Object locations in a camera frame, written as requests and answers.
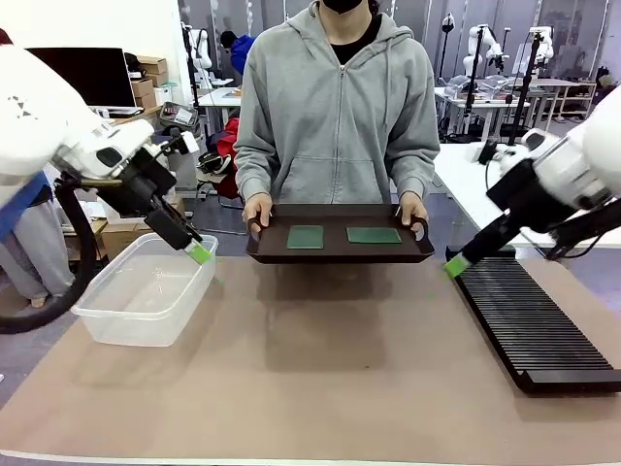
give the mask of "black face mask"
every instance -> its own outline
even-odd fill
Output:
[[[362,0],[323,0],[323,4],[326,7],[337,12],[339,15],[350,12],[361,3]]]

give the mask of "dark brown tray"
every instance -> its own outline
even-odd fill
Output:
[[[429,225],[423,218],[412,218],[423,225],[420,240],[396,217],[398,206],[382,204],[279,204],[272,209],[269,228],[250,233],[246,252],[262,264],[293,263],[419,263],[434,254],[429,241]],[[258,218],[248,223],[259,225]],[[289,228],[293,225],[321,225],[323,250],[288,250]],[[399,245],[352,244],[347,227],[390,227],[399,230]]]

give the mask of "green square pad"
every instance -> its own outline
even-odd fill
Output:
[[[395,228],[347,228],[347,239],[350,243],[364,245],[400,245],[401,236]]]
[[[288,250],[323,250],[323,226],[293,225],[287,238]]]

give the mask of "green sponge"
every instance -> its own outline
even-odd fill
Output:
[[[347,239],[350,243],[363,245],[399,245],[401,236],[395,228],[371,227],[347,228]]]
[[[323,250],[323,226],[293,225],[287,238],[288,250]]]
[[[212,254],[196,241],[192,242],[185,251],[200,265],[206,264],[212,258]]]
[[[462,275],[471,265],[470,261],[460,252],[444,265],[444,270],[451,279],[455,279]]]

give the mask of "hoodie zipper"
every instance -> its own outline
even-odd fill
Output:
[[[331,204],[334,203],[334,198],[337,194],[337,182],[339,181],[339,141],[341,139],[341,112],[343,108],[343,79],[345,77],[345,65],[340,65],[341,69],[339,71],[339,118],[337,119],[337,150],[336,150],[336,159],[334,161],[334,183],[332,187],[332,200]]]

